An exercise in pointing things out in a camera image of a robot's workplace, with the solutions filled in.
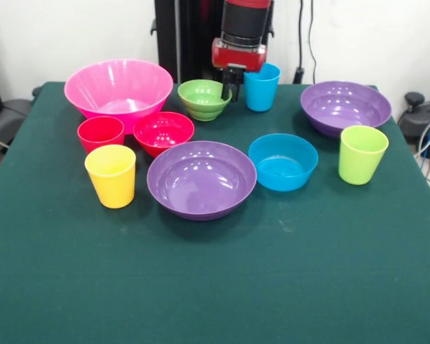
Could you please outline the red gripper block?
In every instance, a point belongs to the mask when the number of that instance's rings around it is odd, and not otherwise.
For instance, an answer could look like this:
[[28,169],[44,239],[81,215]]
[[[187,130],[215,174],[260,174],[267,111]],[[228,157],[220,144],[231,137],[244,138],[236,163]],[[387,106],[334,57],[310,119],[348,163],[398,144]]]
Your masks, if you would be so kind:
[[[229,45],[215,38],[211,47],[211,61],[221,71],[222,100],[228,100],[231,92],[231,71],[229,67],[243,69],[247,72],[258,72],[266,62],[266,46],[264,44],[254,48],[241,48]],[[244,71],[234,70],[233,101],[239,99],[239,90],[244,81]]]

